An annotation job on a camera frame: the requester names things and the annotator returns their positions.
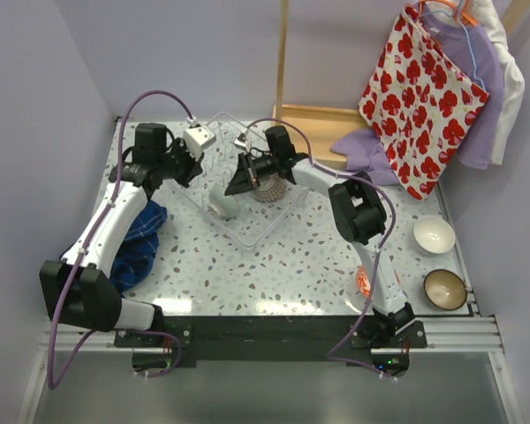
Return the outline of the white wire dish rack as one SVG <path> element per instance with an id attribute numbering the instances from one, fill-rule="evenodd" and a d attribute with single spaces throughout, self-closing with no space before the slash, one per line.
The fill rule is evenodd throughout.
<path id="1" fill-rule="evenodd" d="M 221 112 L 208 121 L 209 129 L 216 135 L 216 142 L 205 151 L 203 172 L 191 181 L 188 188 L 178 187 L 203 216 L 217 226 L 224 235 L 246 249 L 256 247 L 275 229 L 308 195 L 306 188 L 286 183 L 286 192 L 278 201 L 262 203 L 252 192 L 233 195 L 241 213 L 230 219 L 220 219 L 208 211 L 208 194 L 213 185 L 224 188 L 231 182 L 241 152 L 233 146 L 236 136 L 245 131 L 243 122 L 229 113 Z"/>

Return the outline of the pale green bowl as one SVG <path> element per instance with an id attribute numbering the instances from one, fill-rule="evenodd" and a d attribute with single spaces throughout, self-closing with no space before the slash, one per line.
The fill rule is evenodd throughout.
<path id="1" fill-rule="evenodd" d="M 215 184 L 208 194 L 208 211 L 220 219 L 230 219 L 239 216 L 241 207 L 238 201 L 225 195 L 225 188 Z"/>

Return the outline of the brown lattice pattern bowl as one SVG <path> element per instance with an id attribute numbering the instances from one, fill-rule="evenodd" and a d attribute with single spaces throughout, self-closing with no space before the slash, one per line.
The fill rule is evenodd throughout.
<path id="1" fill-rule="evenodd" d="M 260 185 L 253 189 L 252 196 L 259 202 L 270 203 L 281 199 L 286 192 L 286 181 L 277 174 L 260 180 Z"/>

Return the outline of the orange floral pattern bowl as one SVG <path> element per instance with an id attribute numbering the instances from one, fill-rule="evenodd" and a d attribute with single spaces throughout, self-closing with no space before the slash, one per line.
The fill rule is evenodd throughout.
<path id="1" fill-rule="evenodd" d="M 367 277 L 367 272 L 365 270 L 365 267 L 361 265 L 356 273 L 356 285 L 358 287 L 359 292 L 367 298 L 370 295 L 371 292 L 371 284 L 369 282 L 369 279 Z"/>

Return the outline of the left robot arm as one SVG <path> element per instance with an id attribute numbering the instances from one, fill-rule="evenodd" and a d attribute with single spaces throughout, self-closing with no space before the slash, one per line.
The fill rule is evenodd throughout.
<path id="1" fill-rule="evenodd" d="M 84 329 L 134 329 L 145 346 L 165 336 L 160 307 L 123 299 L 110 281 L 117 251 L 133 221 L 165 180 L 187 187 L 202 173 L 204 151 L 216 140 L 205 125 L 172 138 L 166 125 L 143 123 L 109 175 L 102 201 L 77 241 L 39 279 L 49 318 Z"/>

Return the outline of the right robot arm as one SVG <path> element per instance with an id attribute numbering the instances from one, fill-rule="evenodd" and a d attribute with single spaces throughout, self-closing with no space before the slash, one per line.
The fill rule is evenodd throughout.
<path id="1" fill-rule="evenodd" d="M 254 155 L 248 132 L 234 141 L 240 150 L 237 169 L 225 189 L 227 196 L 250 192 L 274 175 L 296 186 L 304 186 L 329 200 L 339 235 L 353 246 L 370 284 L 367 304 L 374 317 L 352 329 L 388 347 L 397 346 L 407 336 L 415 320 L 412 306 L 400 286 L 398 275 L 383 245 L 390 236 L 387 213 L 393 204 L 386 193 L 365 173 L 349 174 L 319 164 L 311 155 L 299 153 L 282 125 L 265 131 L 268 149 Z"/>

